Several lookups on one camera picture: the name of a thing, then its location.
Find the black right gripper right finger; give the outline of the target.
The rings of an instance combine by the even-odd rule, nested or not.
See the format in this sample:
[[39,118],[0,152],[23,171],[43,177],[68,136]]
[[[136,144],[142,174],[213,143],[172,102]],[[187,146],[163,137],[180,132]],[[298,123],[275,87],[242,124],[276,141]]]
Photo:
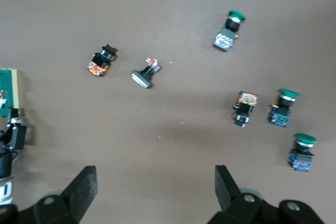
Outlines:
[[301,201],[283,200],[274,207],[254,193],[241,192],[225,165],[215,166],[215,193],[221,211],[209,223],[324,223]]

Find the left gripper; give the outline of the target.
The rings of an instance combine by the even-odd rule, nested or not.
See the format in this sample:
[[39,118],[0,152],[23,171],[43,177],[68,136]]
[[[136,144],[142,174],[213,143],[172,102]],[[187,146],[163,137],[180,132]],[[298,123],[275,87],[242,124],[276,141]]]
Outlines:
[[13,154],[10,152],[22,150],[25,145],[27,127],[18,116],[18,109],[10,109],[7,124],[1,130],[1,205],[13,200]]

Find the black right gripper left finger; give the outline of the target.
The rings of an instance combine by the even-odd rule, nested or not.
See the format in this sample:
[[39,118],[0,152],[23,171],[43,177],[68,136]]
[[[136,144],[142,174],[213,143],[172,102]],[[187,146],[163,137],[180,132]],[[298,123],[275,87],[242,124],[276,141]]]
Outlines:
[[80,223],[98,192],[95,166],[86,166],[59,194],[48,195],[19,211],[1,206],[1,223]]

